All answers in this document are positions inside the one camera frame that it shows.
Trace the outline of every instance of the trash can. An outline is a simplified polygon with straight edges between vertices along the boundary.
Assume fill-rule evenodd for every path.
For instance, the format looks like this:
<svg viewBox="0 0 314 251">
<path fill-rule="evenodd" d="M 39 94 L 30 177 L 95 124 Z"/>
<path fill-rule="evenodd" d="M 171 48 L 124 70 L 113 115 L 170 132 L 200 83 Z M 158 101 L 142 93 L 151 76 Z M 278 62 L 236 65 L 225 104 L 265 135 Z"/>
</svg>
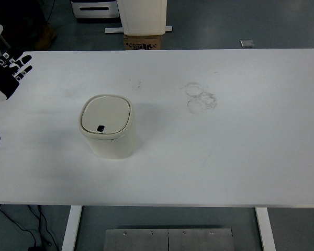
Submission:
<svg viewBox="0 0 314 251">
<path fill-rule="evenodd" d="M 163 35 L 167 0 L 117 0 L 124 34 Z"/>
<path fill-rule="evenodd" d="M 80 114 L 79 129 L 100 157 L 126 158 L 135 148 L 134 109 L 125 97 L 98 95 L 91 98 Z"/>
</svg>

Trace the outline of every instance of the table leg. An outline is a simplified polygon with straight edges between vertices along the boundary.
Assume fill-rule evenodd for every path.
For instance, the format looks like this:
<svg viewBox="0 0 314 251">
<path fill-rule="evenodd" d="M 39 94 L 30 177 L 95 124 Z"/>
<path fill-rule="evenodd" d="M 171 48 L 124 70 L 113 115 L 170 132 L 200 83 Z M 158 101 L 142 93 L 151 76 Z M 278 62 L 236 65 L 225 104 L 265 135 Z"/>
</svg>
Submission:
<svg viewBox="0 0 314 251">
<path fill-rule="evenodd" d="M 83 206 L 71 206 L 62 251 L 74 251 Z"/>
<path fill-rule="evenodd" d="M 276 251 L 267 208 L 255 208 L 263 251 Z"/>
</svg>

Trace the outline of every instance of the robotic arm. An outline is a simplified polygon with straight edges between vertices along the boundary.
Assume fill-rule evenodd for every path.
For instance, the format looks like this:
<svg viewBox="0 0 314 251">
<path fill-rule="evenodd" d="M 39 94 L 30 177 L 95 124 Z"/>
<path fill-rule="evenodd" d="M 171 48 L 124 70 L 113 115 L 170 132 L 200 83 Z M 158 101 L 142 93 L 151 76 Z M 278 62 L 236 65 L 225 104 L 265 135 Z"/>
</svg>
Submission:
<svg viewBox="0 0 314 251">
<path fill-rule="evenodd" d="M 32 69 L 29 65 L 22 69 L 30 61 L 31 56 L 22 56 L 22 52 L 9 49 L 0 57 L 0 102 L 9 99 L 17 87 L 19 81 Z"/>
</svg>

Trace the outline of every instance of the cable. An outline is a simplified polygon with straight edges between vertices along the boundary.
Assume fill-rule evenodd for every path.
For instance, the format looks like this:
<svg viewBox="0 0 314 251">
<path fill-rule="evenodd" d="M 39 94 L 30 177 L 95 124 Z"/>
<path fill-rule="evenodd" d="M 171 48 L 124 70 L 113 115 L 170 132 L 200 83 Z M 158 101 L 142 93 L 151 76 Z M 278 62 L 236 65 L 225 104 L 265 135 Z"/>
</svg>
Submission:
<svg viewBox="0 0 314 251">
<path fill-rule="evenodd" d="M 46 218 L 45 215 L 42 213 L 42 211 L 41 211 L 41 206 L 38 205 L 38 206 L 37 206 L 37 209 L 38 209 L 38 211 L 40 212 L 40 215 L 43 216 L 43 218 L 44 218 L 44 221 L 45 221 L 45 223 L 46 223 L 46 231 L 47 231 L 48 234 L 51 236 L 51 238 L 52 238 L 52 240 L 53 240 L 53 243 L 54 243 L 54 245 L 56 246 L 57 251 L 59 251 L 59 248 L 58 248 L 58 246 L 57 246 L 56 241 L 54 240 L 52 234 L 51 234 L 51 233 L 49 232 L 49 230 L 48 230 L 47 218 Z"/>
<path fill-rule="evenodd" d="M 27 205 L 30 212 L 38 219 L 38 233 L 40 234 L 40 237 L 41 237 L 41 241 L 42 241 L 42 245 L 44 247 L 44 243 L 47 244 L 48 246 L 51 246 L 51 243 L 44 238 L 44 236 L 42 235 L 42 231 L 41 231 L 41 217 L 40 216 L 37 216 L 33 210 L 31 209 L 31 206 L 30 205 Z"/>
<path fill-rule="evenodd" d="M 49 22 L 49 19 L 50 19 L 50 17 L 51 17 L 51 14 L 52 14 L 52 10 L 53 10 L 54 2 L 55 2 L 55 1 L 56 1 L 56 0 L 53 0 L 52 7 L 51 7 L 51 11 L 50 11 L 49 17 L 48 17 L 48 19 L 47 19 L 47 22 Z"/>
<path fill-rule="evenodd" d="M 12 221 L 15 225 L 17 225 L 17 226 L 19 227 L 19 229 L 21 229 L 21 230 L 24 231 L 24 232 L 29 232 L 29 233 L 32 235 L 32 238 L 33 238 L 33 241 L 34 241 L 33 246 L 36 247 L 36 238 L 35 238 L 35 236 L 33 235 L 33 233 L 32 233 L 31 231 L 29 231 L 29 230 L 22 229 L 22 227 L 20 227 L 19 224 L 17 224 L 14 220 L 12 220 L 4 211 L 2 211 L 2 209 L 1 209 L 1 206 L 2 206 L 2 205 L 3 205 L 3 204 L 0 204 L 0 212 L 3 213 L 3 214 L 4 214 L 10 221 Z"/>
</svg>

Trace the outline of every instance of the floor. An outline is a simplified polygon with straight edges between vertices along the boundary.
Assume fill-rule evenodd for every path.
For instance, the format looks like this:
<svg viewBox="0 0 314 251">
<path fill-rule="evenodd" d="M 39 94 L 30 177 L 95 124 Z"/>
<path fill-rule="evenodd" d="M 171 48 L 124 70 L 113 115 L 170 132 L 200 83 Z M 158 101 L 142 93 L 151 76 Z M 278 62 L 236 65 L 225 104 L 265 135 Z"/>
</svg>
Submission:
<svg viewBox="0 0 314 251">
<path fill-rule="evenodd" d="M 52 0 L 41 3 L 49 16 Z M 58 37 L 49 50 L 123 50 L 122 34 L 104 34 L 120 23 L 81 23 L 69 0 L 56 0 L 49 19 Z M 314 48 L 314 1 L 171 0 L 167 25 L 173 31 L 162 38 L 163 50 L 241 49 L 239 40 L 251 39 L 256 49 Z M 12 44 L 33 50 L 32 40 Z M 38 220 L 24 205 L 4 205 L 3 210 L 40 245 Z M 48 228 L 62 246 L 69 206 L 42 206 Z M 268 210 L 277 251 L 314 250 L 314 209 Z M 145 208 L 84 207 L 76 251 L 103 250 L 105 229 L 166 227 L 232 228 L 236 250 L 262 250 L 254 209 L 247 208 Z M 33 238 L 0 213 L 0 250 L 28 250 Z M 47 250 L 56 250 L 47 246 Z"/>
</svg>

